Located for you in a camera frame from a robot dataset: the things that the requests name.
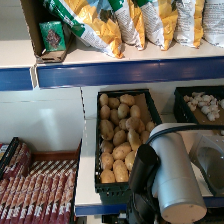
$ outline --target shelf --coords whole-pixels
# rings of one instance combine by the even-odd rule
[[[174,122],[173,115],[162,115],[165,122]],[[183,134],[187,150],[191,147],[191,134]],[[102,204],[100,195],[95,192],[94,169],[95,169],[95,144],[96,144],[96,119],[86,120],[82,138],[82,148],[78,168],[77,188],[75,197],[76,216],[117,214],[125,210],[126,204]],[[194,167],[199,188],[204,197],[207,207],[223,207],[223,198],[212,197],[207,184],[201,177],[198,168]]]

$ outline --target snack bag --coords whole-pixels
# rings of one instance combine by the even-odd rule
[[[108,0],[40,0],[84,43],[122,58],[121,33]]]
[[[122,40],[135,45],[138,50],[145,46],[145,28],[141,9],[136,0],[109,0],[118,20]]]
[[[224,0],[205,0],[204,38],[210,44],[224,47]]]
[[[175,31],[177,10],[171,0],[136,0],[142,10],[146,37],[161,50],[168,50]]]
[[[203,36],[202,11],[204,0],[177,0],[175,40],[181,45],[199,48]]]

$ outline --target salami package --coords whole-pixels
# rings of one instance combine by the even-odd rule
[[[58,182],[58,187],[57,187],[57,191],[55,194],[55,198],[54,198],[54,204],[52,207],[52,212],[51,212],[51,217],[50,217],[50,222],[49,224],[55,224],[57,217],[58,217],[58,212],[59,212],[59,206],[61,203],[61,198],[63,196],[63,191],[64,191],[64,187],[65,187],[65,183],[66,183],[66,179],[67,177],[65,176],[64,173],[61,173],[60,175],[60,180]]]
[[[47,202],[47,208],[46,208],[45,216],[43,218],[43,224],[48,224],[49,223],[52,208],[53,208],[53,204],[54,204],[54,198],[55,198],[55,194],[56,194],[58,183],[59,183],[59,179],[60,179],[59,175],[55,175],[54,178],[53,178],[51,192],[50,192],[49,199],[48,199],[48,202]]]
[[[224,1],[206,0],[203,12],[204,38],[210,44],[224,47]]]
[[[22,190],[24,181],[25,181],[25,178],[24,177],[21,177],[21,179],[19,181],[19,184],[17,186],[16,192],[14,194],[12,203],[10,204],[10,208],[9,208],[9,211],[7,213],[7,216],[6,216],[5,224],[10,224],[10,221],[11,221],[11,218],[12,218],[12,215],[13,215],[13,211],[14,211],[14,209],[16,207],[16,204],[17,204],[17,201],[19,199],[19,195],[21,193],[21,190]]]
[[[5,191],[4,195],[3,195],[3,198],[1,200],[1,204],[0,204],[0,215],[2,215],[3,209],[4,209],[5,204],[7,202],[8,196],[10,194],[11,188],[12,188],[13,183],[14,183],[14,180],[15,180],[14,177],[10,177],[10,179],[9,179],[9,184],[8,184],[8,186],[6,188],[6,191]]]
[[[160,46],[161,50],[168,50],[177,22],[175,1],[136,0],[136,2],[142,10],[147,39]]]
[[[2,198],[3,198],[3,195],[4,195],[4,193],[5,193],[6,189],[7,189],[8,184],[9,184],[9,180],[7,180],[7,179],[4,179],[4,180],[1,181],[1,185],[0,185],[0,202],[1,202]]]
[[[174,32],[181,45],[199,48],[203,36],[202,11],[204,0],[176,0],[178,19]]]
[[[33,216],[34,216],[34,211],[35,211],[35,208],[36,208],[36,203],[37,203],[40,191],[41,191],[41,187],[43,186],[44,179],[45,179],[44,175],[42,175],[42,174],[37,177],[36,183],[35,183],[35,186],[34,186],[34,189],[33,189],[32,197],[29,200],[30,203],[29,203],[29,207],[27,209],[26,216],[25,216],[25,213],[23,214],[23,210],[22,210],[21,216],[19,218],[19,224],[23,223],[24,218],[25,218],[24,224],[31,224],[32,223]]]
[[[141,9],[135,0],[109,0],[118,20],[122,40],[138,50],[145,47],[145,27]]]
[[[32,193],[36,178],[31,176],[26,177],[19,198],[16,202],[16,206],[12,212],[11,224],[17,224],[22,211],[23,203],[27,193]]]
[[[108,0],[40,0],[52,14],[67,23],[86,45],[121,58],[121,33]]]
[[[10,205],[12,203],[13,197],[15,195],[16,189],[18,187],[19,181],[20,181],[20,178],[16,177],[14,182],[13,182],[13,185],[12,185],[12,187],[10,189],[10,193],[9,193],[8,199],[7,199],[6,203],[5,203],[5,207],[4,207],[4,210],[3,210],[2,215],[1,215],[0,224],[5,223],[6,216],[8,214],[8,211],[9,211]]]

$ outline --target white mushroom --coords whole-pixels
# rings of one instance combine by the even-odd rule
[[[211,97],[209,95],[204,95],[204,96],[202,96],[202,100],[205,101],[205,102],[210,102]]]
[[[208,103],[204,102],[204,101],[201,101],[201,102],[198,103],[199,107],[203,107],[203,106],[207,106],[207,105],[208,105]]]
[[[210,121],[215,121],[215,115],[212,112],[208,113],[207,117]]]
[[[184,101],[187,103],[187,102],[189,102],[190,101],[190,97],[189,96],[184,96]]]
[[[205,93],[204,92],[201,92],[201,93],[196,93],[196,92],[193,92],[192,93],[192,96],[195,97],[195,96],[202,96],[204,95]]]
[[[208,114],[209,112],[211,112],[211,110],[210,110],[209,106],[203,106],[203,107],[201,108],[201,112],[202,112],[203,114]]]

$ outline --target red and white packaging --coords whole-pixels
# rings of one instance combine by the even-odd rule
[[[43,222],[44,214],[45,214],[46,207],[47,207],[48,198],[49,198],[50,191],[51,191],[52,182],[53,182],[53,178],[51,176],[47,176],[47,180],[46,180],[44,191],[43,191],[42,200],[41,200],[41,203],[36,207],[36,212],[34,214],[35,221],[33,222],[33,224],[41,224]]]
[[[4,207],[5,207],[5,204],[6,204],[6,202],[7,202],[7,199],[8,199],[8,197],[9,197],[11,188],[12,188],[13,183],[14,183],[14,180],[15,180],[14,177],[10,177],[10,179],[9,179],[9,184],[8,184],[8,186],[7,186],[7,188],[6,188],[6,191],[5,191],[5,193],[4,193],[4,195],[3,195],[3,198],[2,198],[2,201],[1,201],[1,205],[0,205],[0,215],[2,215],[3,209],[4,209]]]
[[[50,217],[51,217],[51,212],[52,212],[52,207],[53,207],[53,204],[54,204],[54,198],[55,198],[55,194],[56,194],[58,183],[59,183],[59,179],[60,179],[59,175],[55,175],[54,178],[53,178],[51,192],[50,192],[49,199],[48,199],[48,202],[47,202],[46,212],[45,212],[43,220],[41,218],[41,222],[43,222],[43,224],[48,224],[49,223],[49,220],[50,220]]]
[[[36,182],[37,182],[37,178],[32,177],[32,179],[30,181],[30,184],[29,184],[29,187],[28,187],[27,192],[26,192],[26,196],[25,196],[25,199],[24,199],[24,202],[23,202],[22,209],[20,209],[20,212],[18,212],[17,220],[19,220],[19,221],[17,223],[20,223],[20,224],[24,223],[26,213],[27,213],[27,210],[28,210],[28,207],[29,207],[29,204],[30,204],[33,192],[34,192],[34,187],[36,185]]]
[[[4,179],[1,181],[1,185],[0,185],[0,202],[2,201],[3,195],[7,189],[7,186],[9,184],[9,180]]]
[[[33,194],[32,194],[32,197],[31,197],[31,200],[30,200],[30,203],[29,203],[29,207],[27,209],[26,217],[25,217],[25,214],[23,214],[23,211],[22,211],[21,216],[19,218],[19,224],[22,224],[23,223],[22,220],[24,220],[24,219],[25,219],[24,223],[26,223],[26,224],[31,224],[32,223],[37,199],[38,199],[39,194],[40,194],[40,190],[41,190],[41,186],[43,184],[43,180],[44,180],[44,175],[41,174],[37,177],[35,187],[33,189]]]
[[[3,210],[2,215],[1,215],[0,224],[5,223],[6,216],[8,214],[9,208],[11,206],[13,197],[14,197],[14,195],[16,193],[16,189],[18,187],[19,181],[20,181],[20,178],[16,177],[14,182],[13,182],[13,185],[12,185],[12,187],[10,189],[10,193],[9,193],[8,199],[7,199],[6,203],[5,203],[5,207],[4,207],[4,210]]]
[[[71,215],[71,204],[73,199],[75,185],[75,172],[71,172],[69,175],[68,182],[68,190],[66,192],[66,200],[65,200],[65,214],[64,214],[64,223],[69,223],[70,215]]]
[[[66,182],[66,175],[64,173],[61,173],[60,175],[60,180],[58,183],[58,187],[57,187],[57,191],[55,194],[55,198],[54,198],[54,204],[52,207],[52,212],[51,212],[51,217],[50,217],[50,221],[49,224],[55,224],[57,217],[58,217],[58,212],[59,212],[59,206],[61,203],[61,198],[63,195],[63,191],[64,191],[64,187],[65,187],[65,182]]]
[[[29,186],[34,185],[34,179],[32,181],[31,176],[26,177],[24,183],[23,183],[23,187],[22,190],[20,192],[19,198],[16,202],[16,206],[14,208],[14,210],[12,211],[12,217],[11,217],[11,224],[17,224],[19,221],[19,217],[20,217],[20,213],[22,211],[22,207],[23,207],[23,203],[26,197],[26,193],[27,190],[29,188]]]
[[[10,208],[9,208],[9,211],[8,211],[8,214],[6,216],[6,221],[5,221],[5,224],[10,224],[10,221],[11,221],[11,218],[12,218],[12,215],[13,215],[13,211],[16,207],[16,204],[17,204],[17,201],[19,199],[19,195],[20,195],[20,192],[22,190],[22,187],[23,187],[23,184],[25,182],[25,178],[24,177],[21,177],[20,181],[19,181],[19,184],[17,186],[17,189],[16,189],[16,192],[14,194],[14,197],[13,197],[13,200],[12,200],[12,203],[10,205]]]

